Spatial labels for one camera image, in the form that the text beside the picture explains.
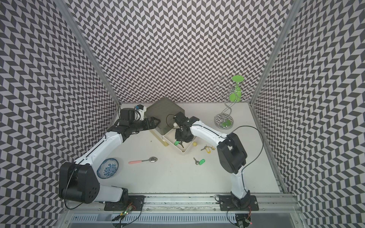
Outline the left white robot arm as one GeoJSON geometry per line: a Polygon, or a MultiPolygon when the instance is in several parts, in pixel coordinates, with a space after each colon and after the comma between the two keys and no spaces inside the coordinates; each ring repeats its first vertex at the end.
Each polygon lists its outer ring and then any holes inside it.
{"type": "Polygon", "coordinates": [[[156,117],[144,117],[144,110],[139,107],[121,109],[119,118],[96,145],[74,162],[62,164],[59,169],[59,197],[63,201],[85,204],[120,201],[123,188],[100,184],[99,167],[129,136],[155,129],[160,122],[156,117]]]}

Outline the chrome spiral mug tree stand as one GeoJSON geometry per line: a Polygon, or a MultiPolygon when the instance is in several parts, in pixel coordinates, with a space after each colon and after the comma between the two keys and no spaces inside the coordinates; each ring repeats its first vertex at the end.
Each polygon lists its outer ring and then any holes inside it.
{"type": "Polygon", "coordinates": [[[245,77],[235,75],[230,80],[221,77],[216,85],[215,90],[221,91],[220,99],[223,101],[225,108],[214,117],[215,125],[223,130],[233,127],[234,119],[232,117],[232,107],[242,101],[247,101],[252,89],[244,88],[245,77]]]}

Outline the keys with yellow tag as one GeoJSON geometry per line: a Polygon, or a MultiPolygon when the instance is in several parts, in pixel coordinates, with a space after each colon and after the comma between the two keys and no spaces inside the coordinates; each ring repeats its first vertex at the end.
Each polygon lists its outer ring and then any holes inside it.
{"type": "Polygon", "coordinates": [[[216,150],[216,148],[215,147],[213,147],[213,146],[208,146],[208,145],[206,145],[206,146],[204,146],[204,148],[203,149],[201,149],[201,151],[206,151],[208,154],[210,154],[212,151],[214,151],[214,150],[216,150]]]}

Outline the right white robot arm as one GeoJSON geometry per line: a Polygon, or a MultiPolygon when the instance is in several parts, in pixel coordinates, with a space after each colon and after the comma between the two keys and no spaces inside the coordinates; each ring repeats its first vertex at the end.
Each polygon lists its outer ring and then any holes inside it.
{"type": "Polygon", "coordinates": [[[244,183],[243,170],[246,165],[247,153],[239,137],[235,133],[224,134],[216,131],[196,117],[188,118],[182,112],[173,117],[178,129],[175,139],[189,143],[194,137],[199,137],[217,148],[222,168],[231,174],[232,204],[237,209],[244,209],[251,202],[250,191],[244,183]]]}

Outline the grey drawer cabinet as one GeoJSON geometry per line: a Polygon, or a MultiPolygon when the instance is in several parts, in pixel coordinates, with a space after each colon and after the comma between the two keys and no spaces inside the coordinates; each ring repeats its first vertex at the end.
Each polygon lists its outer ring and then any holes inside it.
{"type": "Polygon", "coordinates": [[[165,141],[164,136],[173,129],[173,117],[179,112],[185,114],[183,108],[167,97],[161,98],[146,109],[144,114],[145,117],[154,117],[160,120],[157,127],[150,130],[150,133],[164,146],[169,145],[169,143],[165,141]]]}

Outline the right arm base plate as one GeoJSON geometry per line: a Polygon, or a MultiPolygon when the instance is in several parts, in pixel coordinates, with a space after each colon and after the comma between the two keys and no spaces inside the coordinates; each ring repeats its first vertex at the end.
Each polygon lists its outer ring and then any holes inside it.
{"type": "Polygon", "coordinates": [[[218,195],[215,197],[218,201],[221,211],[259,211],[259,205],[256,196],[246,195],[238,199],[234,195],[218,195]]]}

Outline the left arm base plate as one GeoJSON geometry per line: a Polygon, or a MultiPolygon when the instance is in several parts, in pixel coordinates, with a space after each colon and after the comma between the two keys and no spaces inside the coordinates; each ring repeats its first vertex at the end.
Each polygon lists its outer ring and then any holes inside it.
{"type": "Polygon", "coordinates": [[[132,206],[132,211],[141,211],[144,205],[144,195],[132,195],[128,199],[121,199],[119,202],[106,202],[104,211],[125,211],[127,206],[132,206]]]}

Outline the keys with green tag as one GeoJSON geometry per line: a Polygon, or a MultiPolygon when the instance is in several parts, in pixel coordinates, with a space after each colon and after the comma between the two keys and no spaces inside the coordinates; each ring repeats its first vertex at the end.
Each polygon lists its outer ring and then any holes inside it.
{"type": "Polygon", "coordinates": [[[196,165],[202,165],[202,164],[205,163],[205,159],[197,160],[197,159],[194,158],[194,162],[195,162],[196,165]]]}

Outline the white drawer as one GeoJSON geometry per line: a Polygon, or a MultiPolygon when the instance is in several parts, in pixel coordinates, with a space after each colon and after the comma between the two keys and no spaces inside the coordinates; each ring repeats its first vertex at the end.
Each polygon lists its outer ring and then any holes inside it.
{"type": "Polygon", "coordinates": [[[190,151],[193,147],[193,143],[196,139],[196,136],[193,138],[193,140],[191,142],[180,142],[175,139],[175,132],[176,132],[176,130],[172,129],[168,133],[163,135],[162,137],[167,143],[172,145],[176,151],[183,153],[183,154],[190,151]]]}

